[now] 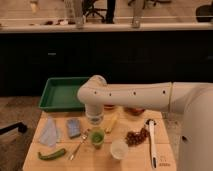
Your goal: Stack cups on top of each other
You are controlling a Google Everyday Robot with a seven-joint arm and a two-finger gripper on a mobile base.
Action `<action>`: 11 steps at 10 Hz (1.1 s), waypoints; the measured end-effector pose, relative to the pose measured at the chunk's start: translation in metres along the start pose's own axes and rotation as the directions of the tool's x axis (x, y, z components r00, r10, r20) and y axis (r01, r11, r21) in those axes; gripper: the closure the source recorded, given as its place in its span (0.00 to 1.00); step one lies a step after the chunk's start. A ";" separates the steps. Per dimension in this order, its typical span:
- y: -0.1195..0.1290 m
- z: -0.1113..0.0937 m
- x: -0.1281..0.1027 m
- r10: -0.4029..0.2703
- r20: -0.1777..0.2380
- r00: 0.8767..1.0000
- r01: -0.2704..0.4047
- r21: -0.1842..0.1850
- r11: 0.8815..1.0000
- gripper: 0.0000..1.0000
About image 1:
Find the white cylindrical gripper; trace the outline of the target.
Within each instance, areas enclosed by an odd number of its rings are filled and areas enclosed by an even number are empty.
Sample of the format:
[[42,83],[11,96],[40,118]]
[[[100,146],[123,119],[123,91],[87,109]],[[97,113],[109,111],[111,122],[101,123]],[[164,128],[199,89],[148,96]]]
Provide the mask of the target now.
[[98,125],[104,118],[103,107],[96,105],[86,105],[85,115],[91,124]]

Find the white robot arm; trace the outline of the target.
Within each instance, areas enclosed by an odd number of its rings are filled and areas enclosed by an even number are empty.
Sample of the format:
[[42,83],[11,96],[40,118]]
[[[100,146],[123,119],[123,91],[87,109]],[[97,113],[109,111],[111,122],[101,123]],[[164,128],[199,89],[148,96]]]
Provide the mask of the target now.
[[109,84],[94,75],[77,92],[89,122],[103,120],[103,107],[143,108],[183,116],[177,171],[213,171],[213,83]]

